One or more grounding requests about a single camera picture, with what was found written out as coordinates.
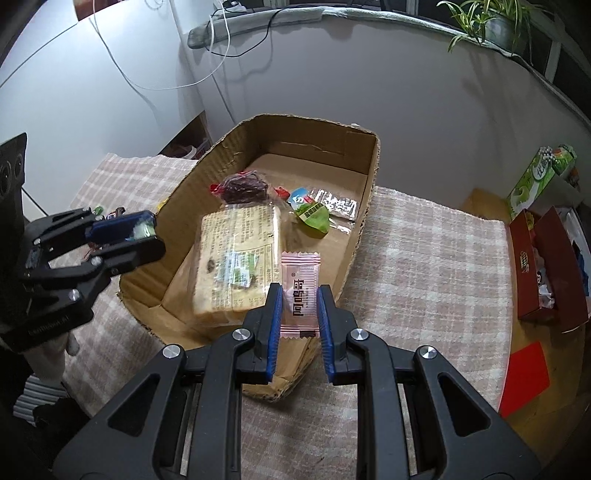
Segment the plant pot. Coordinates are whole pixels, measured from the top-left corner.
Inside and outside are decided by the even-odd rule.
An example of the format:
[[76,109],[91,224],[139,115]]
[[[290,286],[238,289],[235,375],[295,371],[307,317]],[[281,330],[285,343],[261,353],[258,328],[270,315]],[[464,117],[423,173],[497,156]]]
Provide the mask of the plant pot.
[[523,56],[527,45],[527,34],[519,32],[515,38],[515,24],[506,17],[495,17],[485,25],[486,39],[503,50]]

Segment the green plant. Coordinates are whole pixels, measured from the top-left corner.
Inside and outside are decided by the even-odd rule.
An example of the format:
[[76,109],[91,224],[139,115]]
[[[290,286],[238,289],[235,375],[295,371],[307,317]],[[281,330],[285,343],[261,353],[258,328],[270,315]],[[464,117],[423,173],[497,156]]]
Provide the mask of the green plant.
[[[486,39],[486,24],[495,18],[494,15],[485,12],[483,8],[479,8],[480,3],[486,0],[468,0],[460,5],[447,0],[443,0],[437,4],[447,5],[450,12],[452,13],[453,19],[457,22],[459,27],[465,32],[465,34],[458,34],[452,38],[449,43],[447,51],[452,51],[453,47],[456,46],[460,40],[465,40],[466,37],[473,38],[479,44],[482,44]],[[466,5],[470,5],[468,10],[464,10]]]
[[486,24],[494,18],[503,17],[510,20],[513,25],[513,48],[521,37],[525,28],[528,38],[531,39],[530,16],[534,5],[524,5],[520,0],[467,0],[458,5],[449,1],[441,1],[437,4],[447,5],[459,27],[465,34],[458,34],[452,38],[447,51],[451,51],[456,43],[466,37],[473,38],[479,44],[486,40]]

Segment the pink candy wrapper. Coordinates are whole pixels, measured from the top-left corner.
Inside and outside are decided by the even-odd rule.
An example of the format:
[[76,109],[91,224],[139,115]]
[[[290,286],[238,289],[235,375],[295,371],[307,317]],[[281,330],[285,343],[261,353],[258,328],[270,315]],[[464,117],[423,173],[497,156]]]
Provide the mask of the pink candy wrapper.
[[281,254],[284,317],[281,336],[288,338],[319,335],[316,291],[320,255],[302,252]]

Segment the potted plant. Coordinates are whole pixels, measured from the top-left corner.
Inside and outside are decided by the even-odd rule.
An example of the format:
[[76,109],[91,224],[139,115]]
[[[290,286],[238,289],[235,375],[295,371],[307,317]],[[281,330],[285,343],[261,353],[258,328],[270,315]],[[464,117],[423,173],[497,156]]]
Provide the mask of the potted plant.
[[458,5],[449,1],[437,4],[447,5],[452,17],[465,32],[452,38],[447,51],[466,37],[479,44],[485,40],[493,42],[503,50],[522,54],[527,39],[531,38],[530,16],[533,5],[521,0],[467,0]]

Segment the cardboard box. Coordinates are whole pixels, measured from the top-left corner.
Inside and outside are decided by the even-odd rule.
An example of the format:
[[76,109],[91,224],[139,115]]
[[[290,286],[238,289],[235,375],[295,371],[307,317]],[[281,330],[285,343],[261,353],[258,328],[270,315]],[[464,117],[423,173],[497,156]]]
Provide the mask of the cardboard box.
[[583,201],[581,193],[558,175],[539,154],[528,165],[506,199],[511,220],[527,209],[544,215],[553,206],[576,208]]
[[[533,230],[522,211],[509,225],[517,275],[517,316],[520,320],[555,323],[561,332],[587,321],[582,275],[573,247],[555,208],[538,217]],[[536,247],[545,262],[554,294],[554,308],[540,306],[534,260]]]
[[[377,136],[359,127],[288,115],[258,115],[241,122],[197,163],[161,208],[156,233],[166,244],[166,255],[122,276],[123,303],[164,343],[185,349],[206,345],[234,328],[204,330],[195,325],[187,295],[188,254],[203,215],[220,208],[209,186],[244,169],[261,171],[272,185],[289,191],[319,187],[358,201],[350,233],[330,228],[325,236],[313,235],[300,222],[291,239],[300,251],[320,253],[320,283],[331,285],[338,300],[361,238],[378,158]],[[278,399],[295,385],[318,350],[316,338],[281,339],[273,382],[245,385],[245,391]]]

